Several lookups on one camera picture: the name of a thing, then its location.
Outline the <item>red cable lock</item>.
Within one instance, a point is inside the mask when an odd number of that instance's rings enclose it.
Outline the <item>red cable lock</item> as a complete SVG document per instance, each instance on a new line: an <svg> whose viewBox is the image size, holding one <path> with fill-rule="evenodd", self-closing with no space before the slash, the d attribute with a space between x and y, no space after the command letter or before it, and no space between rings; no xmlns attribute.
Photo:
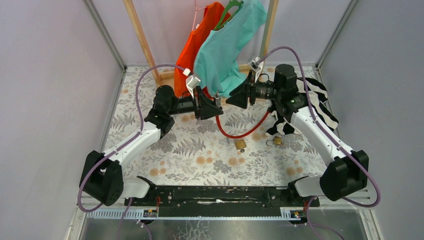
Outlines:
<svg viewBox="0 0 424 240"><path fill-rule="evenodd" d="M268 137L269 100L258 100L246 109L226 103L226 100L223 97L220 99L223 114L213 118L219 134L232 140L250 138L255 142Z"/></svg>

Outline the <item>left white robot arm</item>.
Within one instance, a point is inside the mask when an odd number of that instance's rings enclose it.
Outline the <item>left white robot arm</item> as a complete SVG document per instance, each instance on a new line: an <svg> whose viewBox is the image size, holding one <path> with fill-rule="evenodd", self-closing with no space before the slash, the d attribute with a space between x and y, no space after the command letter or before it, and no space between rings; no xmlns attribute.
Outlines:
<svg viewBox="0 0 424 240"><path fill-rule="evenodd" d="M176 97L169 85L157 88L153 106L142 119L140 129L104 152L93 150L87 155L79 183L78 205L82 205L83 193L105 206L113 205L120 198L136 198L144 206L152 204L155 200L153 183L144 177L125 178L123 170L172 129L173 115L183 113L193 113L198 120L222 115L221 98L208 97L199 86L185 97Z"/></svg>

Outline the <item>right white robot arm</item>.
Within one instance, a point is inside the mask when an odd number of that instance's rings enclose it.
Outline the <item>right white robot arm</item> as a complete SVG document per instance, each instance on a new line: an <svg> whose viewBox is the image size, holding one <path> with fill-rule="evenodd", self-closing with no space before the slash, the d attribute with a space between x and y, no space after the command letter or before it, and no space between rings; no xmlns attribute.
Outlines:
<svg viewBox="0 0 424 240"><path fill-rule="evenodd" d="M363 150L353 150L328 128L308 104L307 95L299 93L297 80L295 69L289 64L278 65L274 80L267 82L256 81L251 70L226 103L246 109L256 99L271 100L277 113L305 135L324 160L326 170L322 176L306 176L289 183L286 198L291 205L299 206L309 196L337 201L364 189L368 178L362 170L368 168L368 155Z"/></svg>

